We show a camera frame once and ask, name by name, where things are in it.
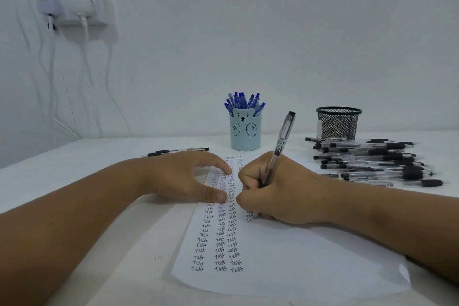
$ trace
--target white wall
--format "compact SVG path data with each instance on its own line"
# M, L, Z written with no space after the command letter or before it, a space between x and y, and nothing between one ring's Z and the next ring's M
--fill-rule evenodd
M44 105L49 81L38 65L38 31L27 1L6 2L0 114L7 152L0 166L71 140L38 109L28 64ZM288 110L297 113L294 132L314 131L314 109L323 105L363 109L359 131L459 127L459 0L111 3L113 25L92 30L89 46L103 137L225 134L223 102L235 90L262 94L263 132L277 133ZM43 37L47 65L49 38ZM81 76L82 31L63 30L57 41L57 114L82 136L98 137Z

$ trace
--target black mesh pen holder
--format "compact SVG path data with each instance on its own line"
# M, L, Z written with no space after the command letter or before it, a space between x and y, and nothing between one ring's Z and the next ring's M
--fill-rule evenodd
M349 107L317 108L317 138L355 139L361 109Z

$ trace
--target bear pen holder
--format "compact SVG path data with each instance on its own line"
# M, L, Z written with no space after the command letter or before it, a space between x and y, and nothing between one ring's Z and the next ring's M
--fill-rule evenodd
M231 148L238 151L252 151L261 147L261 113L253 116L256 109L233 108L229 116Z

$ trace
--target table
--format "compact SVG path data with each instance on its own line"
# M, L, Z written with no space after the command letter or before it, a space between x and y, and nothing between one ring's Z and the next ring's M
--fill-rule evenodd
M292 134L289 149L311 148L309 134ZM253 158L272 150L277 136L263 135L262 148ZM416 153L424 156L450 181L426 192L459 197L459 131L404 131L360 133L358 138L419 141ZM159 149L210 147L221 156L238 155L228 136L178 138L118 138L80 140L0 170L0 213L72 183L115 162ZM195 176L204 182L207 170ZM290 305L288 300L241 297L197 290L176 281L170 272L195 208L154 195L130 205L91 249L49 306L257 306ZM456 306L459 288L409 262L412 289L400 295L355 301L353 306ZM306 306L295 303L295 306Z

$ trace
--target black metal rim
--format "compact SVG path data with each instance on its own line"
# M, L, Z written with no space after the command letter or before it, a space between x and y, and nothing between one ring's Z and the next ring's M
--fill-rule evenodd
M326 111L326 109L346 109L349 110L349 112L332 112L332 111ZM320 107L316 109L316 112L319 114L327 114L327 115L359 115L362 113L361 109L358 108L351 108L351 107Z

